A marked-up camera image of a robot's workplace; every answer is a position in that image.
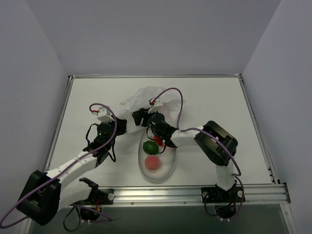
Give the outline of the red fake fruit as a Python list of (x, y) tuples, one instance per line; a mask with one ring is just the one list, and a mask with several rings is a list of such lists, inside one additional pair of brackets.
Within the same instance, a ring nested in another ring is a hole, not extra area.
[(153, 141), (158, 145), (158, 146), (164, 146), (162, 139), (160, 139), (157, 136), (153, 137)]

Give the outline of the white plastic bag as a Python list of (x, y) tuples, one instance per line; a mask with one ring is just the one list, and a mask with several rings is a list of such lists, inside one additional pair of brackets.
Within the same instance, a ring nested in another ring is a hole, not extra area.
[(147, 86), (139, 89), (133, 96), (120, 103), (121, 110), (117, 117), (127, 120), (127, 134), (132, 134), (143, 128), (142, 126), (135, 126), (132, 113), (140, 108), (149, 109), (151, 107), (149, 100), (152, 98), (160, 99), (163, 102), (163, 106), (158, 112), (164, 114), (167, 123), (176, 126), (182, 104), (181, 95), (177, 90), (169, 90), (161, 94), (164, 90), (163, 87)]

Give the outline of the green fake lime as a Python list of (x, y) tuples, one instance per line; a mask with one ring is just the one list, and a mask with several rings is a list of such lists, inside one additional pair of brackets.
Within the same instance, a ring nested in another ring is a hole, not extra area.
[(159, 153), (158, 152), (158, 145), (154, 141), (151, 141), (151, 140), (145, 141), (143, 143), (142, 148), (143, 148), (144, 152), (149, 154), (149, 155), (157, 155)]

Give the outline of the pink fake fruit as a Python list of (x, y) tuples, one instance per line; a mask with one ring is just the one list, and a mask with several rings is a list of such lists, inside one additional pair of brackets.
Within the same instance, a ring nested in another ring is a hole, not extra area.
[(161, 167), (161, 161), (159, 157), (155, 155), (149, 155), (144, 161), (145, 167), (147, 170), (155, 171)]

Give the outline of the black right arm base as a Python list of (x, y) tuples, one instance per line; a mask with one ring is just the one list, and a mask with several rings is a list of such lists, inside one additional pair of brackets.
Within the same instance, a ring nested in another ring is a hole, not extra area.
[(214, 187), (202, 187), (201, 198), (205, 212), (216, 217), (220, 221), (232, 221), (242, 209), (246, 201), (244, 187), (237, 186), (237, 182), (227, 191), (217, 185)]

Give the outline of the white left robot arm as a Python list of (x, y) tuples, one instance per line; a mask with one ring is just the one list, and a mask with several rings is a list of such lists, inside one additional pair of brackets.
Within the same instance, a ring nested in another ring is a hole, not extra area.
[(98, 200), (98, 185), (81, 175), (98, 167), (109, 156), (116, 137), (126, 132), (125, 119), (98, 124), (96, 138), (78, 156), (47, 172), (31, 173), (18, 199), (17, 210), (43, 226), (63, 207), (80, 201), (94, 204)]

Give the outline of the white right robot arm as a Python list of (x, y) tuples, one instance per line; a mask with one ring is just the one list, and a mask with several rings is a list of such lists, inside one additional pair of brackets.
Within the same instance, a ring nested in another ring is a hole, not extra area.
[(198, 146), (216, 165), (216, 195), (222, 201), (234, 196), (234, 155), (238, 141), (210, 120), (199, 128), (179, 130), (170, 125), (164, 114), (141, 108), (132, 114), (136, 126), (149, 128), (166, 148)]

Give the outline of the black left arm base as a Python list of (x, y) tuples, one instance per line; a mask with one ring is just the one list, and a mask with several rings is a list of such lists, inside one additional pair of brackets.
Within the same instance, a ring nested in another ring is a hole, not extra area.
[(91, 189), (87, 192), (86, 198), (74, 203), (80, 221), (88, 223), (111, 222), (112, 218), (103, 213), (100, 205), (113, 205), (115, 190), (101, 190), (98, 184), (86, 177), (79, 179), (79, 185), (86, 185), (88, 189)]

